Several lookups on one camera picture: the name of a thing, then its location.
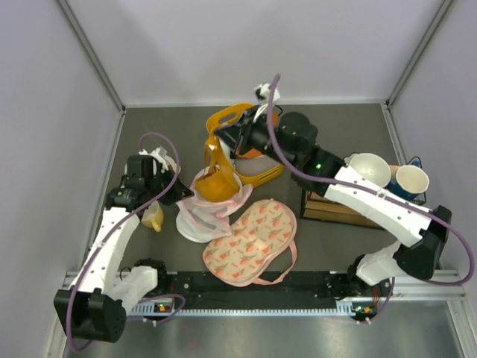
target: blue mug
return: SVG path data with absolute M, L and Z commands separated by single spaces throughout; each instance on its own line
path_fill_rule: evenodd
M 419 162 L 412 164 L 400 166 L 386 188 L 407 201 L 416 198 L 429 188 L 429 177 L 419 167 Z

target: yellow mug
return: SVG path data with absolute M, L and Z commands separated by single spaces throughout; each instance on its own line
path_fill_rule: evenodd
M 161 225 L 164 222 L 164 212 L 157 201 L 149 205 L 142 216 L 141 223 L 154 229 L 157 233 L 161 231 Z

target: gray floor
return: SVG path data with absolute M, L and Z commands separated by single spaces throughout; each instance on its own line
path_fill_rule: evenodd
M 175 318 L 128 323 L 115 344 L 64 358 L 459 358 L 444 302 L 392 302 L 371 326 L 351 318 Z
M 285 112 L 300 111 L 318 127 L 318 143 L 339 156 L 352 152 L 372 152 L 390 164 L 396 164 L 391 139 L 378 104 L 283 106 Z M 203 144 L 207 138 L 205 123 L 219 107 L 173 107 L 127 110 L 118 150 L 113 164 L 109 188 L 117 186 L 127 157 L 137 152 L 143 133 L 158 131 L 177 146 L 180 154 L 181 181 L 190 185 L 193 177 L 203 169 Z M 164 145 L 158 139 L 147 139 L 148 150 Z M 286 203 L 297 215 L 300 211 L 301 190 L 286 170 L 276 179 L 257 188 L 248 204 L 263 198 L 275 198 Z M 240 213 L 232 216 L 233 222 Z M 184 239 L 176 230 L 176 206 L 164 207 L 165 222 L 160 233 L 139 227 L 126 249 L 123 266 L 138 259 L 153 257 L 164 260 L 170 271 L 203 271 L 203 244 Z M 296 236 L 297 271 L 345 270 L 360 254 L 379 250 L 394 239 L 382 230 L 345 224 L 300 220 Z M 280 271 L 288 267 L 286 251 L 269 266 Z

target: wall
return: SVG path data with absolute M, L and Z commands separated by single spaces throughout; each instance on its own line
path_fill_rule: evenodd
M 54 1 L 3 1 L 0 49 L 0 350 L 43 357 L 118 112 Z
M 127 105 L 388 98 L 442 0 L 69 0 Z
M 454 213 L 452 222 L 477 252 L 477 1 L 459 0 L 396 104 L 409 154 L 429 173 L 429 197 Z M 444 262 L 467 272 L 467 255 L 452 236 Z M 477 308 L 477 285 L 467 285 Z

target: wooden box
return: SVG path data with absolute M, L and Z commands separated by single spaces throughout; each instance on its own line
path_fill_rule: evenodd
M 334 201 L 326 200 L 315 192 L 303 190 L 302 219 L 315 219 L 325 222 L 341 222 L 365 227 L 380 227 L 360 213 Z

